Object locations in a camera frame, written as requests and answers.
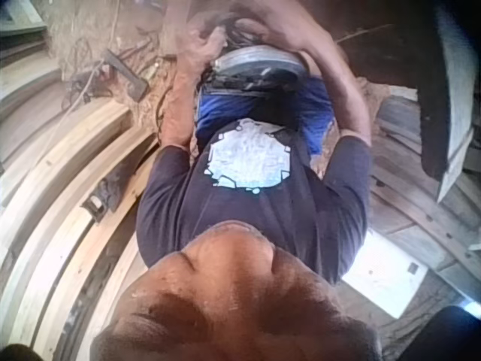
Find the wooden beam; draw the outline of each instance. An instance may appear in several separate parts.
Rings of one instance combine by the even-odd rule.
[[[68,314],[82,289],[84,281],[111,236],[144,191],[155,157],[155,154],[152,155],[138,169],[135,176],[129,182],[126,195],[115,213],[108,211],[102,221],[92,226],[85,235],[85,238],[81,239],[81,241],[78,235],[88,229],[88,224],[86,225],[84,223],[80,225],[80,227],[77,225],[75,227],[76,229],[72,228],[74,233],[76,233],[76,235],[74,235],[75,242],[69,240],[69,234],[66,235],[63,241],[64,244],[67,244],[66,248],[68,248],[68,250],[63,250],[63,254],[69,254],[69,252],[71,254],[72,251],[74,251],[74,253],[71,254],[71,259],[68,261],[63,274],[59,275],[59,273],[53,272],[55,273],[54,277],[43,275],[37,267],[37,271],[29,283],[29,288],[31,287],[34,292],[28,295],[26,294],[22,300],[11,333],[10,343],[31,344],[39,323],[40,328],[35,339],[34,350],[45,360],[52,359]],[[59,241],[58,247],[63,247],[61,240]],[[54,259],[42,257],[39,267],[46,267],[43,269],[48,270],[49,261],[51,263]],[[56,269],[59,272],[67,260],[63,258],[60,262],[60,268]],[[59,276],[58,284],[49,301],[49,293],[53,284],[56,282],[57,276]],[[47,308],[43,319],[41,319],[44,307]]]
[[[131,128],[91,161],[52,204],[26,242],[8,278],[0,299],[0,339],[7,340],[10,336],[18,308],[42,255],[51,259],[62,258],[48,247],[72,210],[80,208],[98,183],[132,152],[139,156],[144,154],[152,140],[152,134],[146,129]],[[53,251],[61,249],[59,245],[53,245]],[[47,273],[54,270],[51,263],[41,274],[47,277]]]
[[[60,80],[56,60],[46,52],[27,56],[0,70],[0,122],[19,105],[51,83]]]
[[[137,255],[137,237],[134,235],[123,251],[119,262],[116,264],[115,269],[107,282],[107,286],[105,286],[102,291],[100,299],[95,306],[95,310],[90,317],[89,325],[83,335],[82,343],[80,344],[77,353],[77,361],[89,361],[92,341],[103,330],[104,325],[107,322],[109,311],[112,308],[115,308],[115,298]]]
[[[72,129],[27,175],[0,219],[2,269],[7,258],[12,261],[18,256],[57,196],[112,138],[121,133],[128,112],[125,105],[108,102]]]
[[[0,189],[2,190],[0,192],[0,204],[3,207],[7,207],[26,175],[34,168],[34,163],[38,161],[38,155],[40,153],[50,152],[73,128],[88,117],[89,114],[101,109],[108,102],[109,99],[106,98],[96,99],[65,118],[62,124],[59,124],[62,116],[57,117],[45,126],[34,139],[25,144],[25,147],[18,150],[20,155],[16,156],[15,160],[9,158],[5,164],[7,170],[0,177]]]
[[[431,237],[433,237],[444,249],[448,250],[459,263],[461,263],[477,280],[481,281],[481,260],[467,250],[463,244],[446,234],[446,230],[438,222],[426,214],[421,208],[405,199],[386,185],[379,185],[374,179],[371,180],[371,192],[378,195],[384,201],[406,214],[416,222]]]
[[[53,121],[62,111],[64,83],[57,82],[32,96],[0,123],[0,162],[9,158],[39,129]]]

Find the lumber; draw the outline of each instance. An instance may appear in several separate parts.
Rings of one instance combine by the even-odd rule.
[[[57,230],[71,211],[81,207],[97,184],[117,164],[135,150],[143,153],[152,140],[153,137],[149,131],[138,127],[131,128],[122,134],[76,176],[42,217],[15,262],[0,299],[0,329],[2,330],[0,339],[8,339],[18,307],[44,252],[46,252],[46,260],[59,258],[59,255],[55,254],[62,249],[58,244],[53,243],[53,249],[47,247],[51,241],[55,240]],[[53,270],[52,263],[48,269],[38,269],[44,277]]]
[[[374,179],[371,180],[371,192],[416,222],[445,250],[449,251],[477,280],[481,281],[481,260],[479,260],[479,257],[469,252],[459,240],[450,238],[444,227],[432,220],[421,208],[415,206],[388,186],[377,184]]]
[[[88,228],[85,224],[83,229],[78,229],[78,226],[75,227],[74,232],[77,233],[75,238],[78,248],[71,255],[63,274],[56,274],[58,283],[56,283],[55,278],[47,279],[44,275],[40,275],[40,272],[35,272],[34,277],[29,282],[29,288],[35,288],[36,292],[23,298],[14,322],[10,343],[31,344],[35,336],[35,330],[39,326],[34,350],[45,360],[52,359],[69,312],[82,289],[83,283],[111,236],[144,191],[154,159],[155,154],[138,169],[129,182],[124,199],[115,213],[108,211],[102,221],[93,225],[81,240],[77,235],[81,231],[85,232]],[[64,242],[71,243],[69,241],[70,235],[65,236]],[[50,289],[54,283],[56,283],[55,291],[49,297]],[[46,311],[41,318],[44,307],[46,307]]]
[[[112,275],[107,282],[107,286],[105,286],[102,291],[100,299],[95,306],[95,310],[90,317],[89,325],[87,326],[77,353],[77,361],[89,360],[90,345],[92,344],[93,339],[103,330],[109,315],[109,310],[115,307],[114,300],[116,295],[119,293],[119,289],[137,255],[137,237],[134,235],[123,251],[119,262],[113,269]]]
[[[0,219],[0,265],[15,259],[57,196],[119,135],[129,109],[115,101],[92,112],[27,175]]]
[[[60,80],[61,71],[45,51],[0,70],[0,122],[44,87]]]
[[[56,82],[32,96],[0,123],[0,161],[9,158],[39,129],[62,113],[65,85]]]
[[[442,224],[445,232],[454,235],[466,247],[472,244],[473,240],[477,239],[475,231],[465,227],[456,217],[445,211],[433,198],[415,184],[407,182],[398,176],[397,167],[390,161],[376,158],[374,163],[372,174],[376,179],[402,194],[404,198],[421,208],[429,217]]]
[[[72,113],[59,124],[61,117],[44,127],[28,144],[21,154],[10,164],[0,177],[0,204],[7,207],[15,192],[25,179],[26,175],[34,168],[35,162],[42,152],[48,153],[55,147],[73,128],[78,126],[89,114],[97,111],[108,103],[108,99],[96,99]]]
[[[466,174],[461,174],[456,185],[481,213],[481,187],[473,182]]]

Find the wooden stud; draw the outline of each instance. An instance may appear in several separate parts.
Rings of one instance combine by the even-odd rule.
[[[129,109],[115,101],[92,112],[27,175],[0,219],[0,265],[15,259],[56,197],[118,136]]]
[[[62,113],[65,85],[57,82],[32,96],[0,123],[0,162],[8,159],[21,148],[39,129]]]
[[[0,122],[28,98],[60,80],[60,77],[61,71],[56,61],[44,51],[0,70]]]
[[[107,282],[107,286],[105,286],[102,291],[100,299],[95,306],[95,310],[90,317],[89,325],[83,335],[82,343],[77,353],[77,361],[89,360],[92,341],[103,330],[110,309],[115,308],[114,300],[137,255],[137,237],[134,235],[123,251],[119,262],[116,264],[115,269]]]
[[[48,303],[44,317],[41,320],[33,347],[46,361],[50,361],[53,358],[53,352],[62,335],[62,330],[65,322],[67,322],[70,310],[82,289],[84,281],[95,265],[95,261],[100,256],[125,215],[127,215],[144,191],[155,158],[156,155],[152,155],[139,168],[135,177],[129,183],[125,198],[122,200],[116,212],[108,212],[99,224],[95,224],[89,230],[59,279]],[[36,306],[41,312],[44,305],[37,304]],[[36,321],[39,320],[40,312],[35,315],[36,317],[27,316],[24,319],[27,320],[28,325],[15,323],[10,343],[19,341],[20,343],[30,344],[30,342],[32,342],[32,337],[37,326]]]
[[[52,204],[22,249],[0,299],[1,339],[6,340],[10,335],[18,307],[42,255],[47,259],[58,257],[52,253],[49,244],[55,239],[57,230],[71,211],[81,207],[83,201],[89,197],[97,184],[117,164],[121,163],[134,150],[143,153],[152,140],[153,137],[147,130],[131,128],[91,161]],[[61,249],[57,244],[53,245],[53,251]],[[51,263],[48,269],[41,271],[41,274],[47,277],[47,273],[53,270],[54,267]]]

